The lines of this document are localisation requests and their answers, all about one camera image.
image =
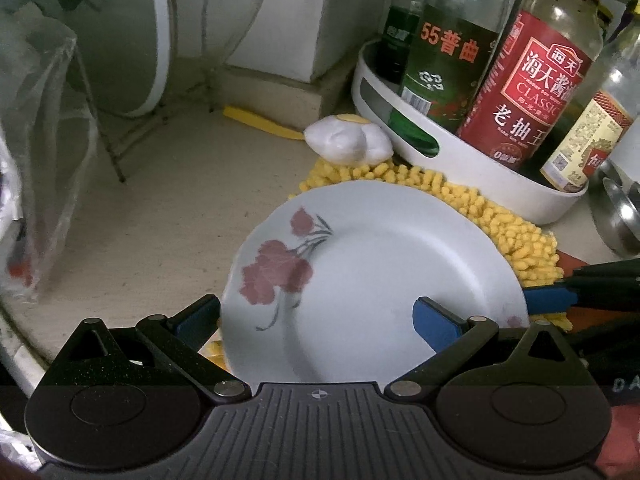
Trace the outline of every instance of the liquor bottle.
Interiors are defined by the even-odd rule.
[[[636,8],[638,1],[639,0],[631,0],[626,4],[625,12],[622,14],[622,18],[620,18],[620,23],[618,24],[618,26],[616,27],[616,30],[613,32],[613,34],[609,38],[609,41],[615,40],[620,34],[620,32],[625,30],[628,24],[631,23],[634,17],[634,9]]]
[[[545,142],[531,157],[538,182],[580,191],[640,112],[640,4],[604,47]]]
[[[460,137],[516,170],[602,50],[599,0],[524,0]]]
[[[425,0],[391,0],[376,54],[376,72],[392,83],[402,79],[424,4]]]
[[[450,132],[464,119],[508,12],[509,0],[427,0],[399,95]],[[389,126],[425,155],[438,144],[393,111]]]

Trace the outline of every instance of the white plate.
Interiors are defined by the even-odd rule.
[[[412,322],[420,296],[465,319],[527,320],[507,261],[444,202],[383,182],[314,189],[277,208],[236,254],[222,299],[227,363],[254,391],[382,389],[434,354]]]

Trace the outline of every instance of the countertop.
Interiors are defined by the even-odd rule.
[[[172,315],[203,294],[221,294],[242,241],[297,191],[316,160],[304,142],[197,105],[132,150],[124,185],[98,150],[46,291],[37,304],[5,304],[0,319],[2,361],[22,358],[26,390],[86,317],[131,326],[149,314]],[[617,259],[585,200],[547,229],[560,250],[590,264]]]

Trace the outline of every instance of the barcode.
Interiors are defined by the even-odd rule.
[[[558,153],[558,156],[556,156],[552,164],[558,168],[558,170],[562,171],[566,168],[566,165],[569,164],[569,161],[562,156],[562,153]]]
[[[401,98],[423,115],[426,115],[429,112],[429,108],[431,108],[431,101],[427,101],[427,99],[423,99],[419,95],[414,94],[406,86],[402,89]]]

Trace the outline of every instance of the red flower pattern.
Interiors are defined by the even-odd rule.
[[[608,476],[640,467],[640,406],[614,406],[611,415],[611,428],[596,462]]]
[[[289,249],[280,240],[264,242],[254,263],[242,268],[240,294],[252,305],[268,305],[275,300],[277,286],[287,293],[302,292],[314,273],[303,256],[331,234],[326,222],[322,220],[322,223],[323,229],[314,232],[316,224],[313,217],[304,208],[298,209],[290,221],[291,232],[304,238],[303,243],[298,248]]]
[[[257,263],[242,268],[240,294],[252,305],[270,304],[276,298],[273,285],[264,277],[262,268]]]
[[[509,325],[510,328],[521,328],[522,320],[518,316],[511,316],[507,319],[507,325]]]
[[[298,237],[305,237],[314,229],[313,217],[303,207],[291,218],[291,232]]]

